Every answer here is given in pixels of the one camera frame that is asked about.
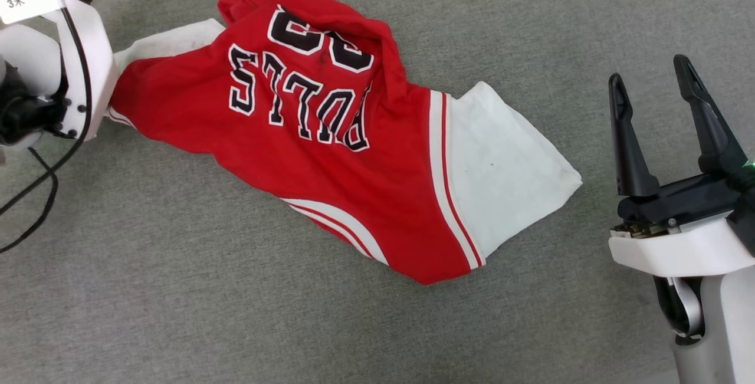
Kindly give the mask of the red white basketball jersey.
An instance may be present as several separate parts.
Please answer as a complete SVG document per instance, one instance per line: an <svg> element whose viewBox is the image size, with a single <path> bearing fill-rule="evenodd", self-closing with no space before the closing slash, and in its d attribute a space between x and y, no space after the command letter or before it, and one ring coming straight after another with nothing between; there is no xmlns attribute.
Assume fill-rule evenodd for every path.
<svg viewBox="0 0 755 384"><path fill-rule="evenodd" d="M116 54L107 115L211 155L419 284L464 276L582 177L485 82L411 83L389 25L337 0L218 0L225 23Z"/></svg>

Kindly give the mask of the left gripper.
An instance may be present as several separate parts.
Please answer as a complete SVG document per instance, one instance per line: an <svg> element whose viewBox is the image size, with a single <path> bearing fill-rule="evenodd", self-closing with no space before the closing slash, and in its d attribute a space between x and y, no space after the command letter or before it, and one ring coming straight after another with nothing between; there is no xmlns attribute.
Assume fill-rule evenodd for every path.
<svg viewBox="0 0 755 384"><path fill-rule="evenodd" d="M64 120L59 43L24 25L0 30L0 146L24 149Z"/></svg>

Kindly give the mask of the grey fabric sofa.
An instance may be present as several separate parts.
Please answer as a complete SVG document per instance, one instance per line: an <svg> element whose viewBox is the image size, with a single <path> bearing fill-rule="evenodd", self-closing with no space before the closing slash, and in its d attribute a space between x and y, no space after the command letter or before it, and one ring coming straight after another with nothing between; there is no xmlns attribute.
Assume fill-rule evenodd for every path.
<svg viewBox="0 0 755 384"><path fill-rule="evenodd" d="M96 0L110 41L218 0ZM672 56L755 158L755 0L340 0L385 21L408 78L486 82L582 175L487 265L416 284L207 156L105 120L58 173L46 222L0 255L0 382L628 384L672 379L652 279L617 265L608 78L650 171L698 173Z"/></svg>

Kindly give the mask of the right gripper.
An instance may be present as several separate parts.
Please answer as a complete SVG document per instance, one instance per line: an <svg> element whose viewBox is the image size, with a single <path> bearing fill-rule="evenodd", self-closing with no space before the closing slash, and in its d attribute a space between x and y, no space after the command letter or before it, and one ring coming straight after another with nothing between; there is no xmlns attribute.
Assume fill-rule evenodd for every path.
<svg viewBox="0 0 755 384"><path fill-rule="evenodd" d="M630 196L619 203L618 215L623 222L616 231L628 237L652 237L728 213L731 229L755 255L755 163L747 163L738 139L690 59L675 55L674 69L681 97L690 105L695 124L698 165L706 174L678 180L660 190L633 128L633 106L625 83L619 73L613 73L609 78L609 107L616 184L620 196Z"/></svg>

